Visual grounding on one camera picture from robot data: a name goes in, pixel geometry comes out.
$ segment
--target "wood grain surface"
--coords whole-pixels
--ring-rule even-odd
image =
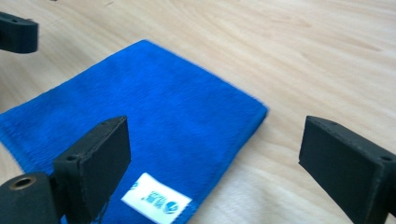
[[[270,107],[191,223],[351,223],[298,164],[307,115],[396,153],[394,0],[2,0],[0,11],[40,24],[38,52],[0,51],[0,113],[140,39]],[[20,173],[0,148],[0,184]]]

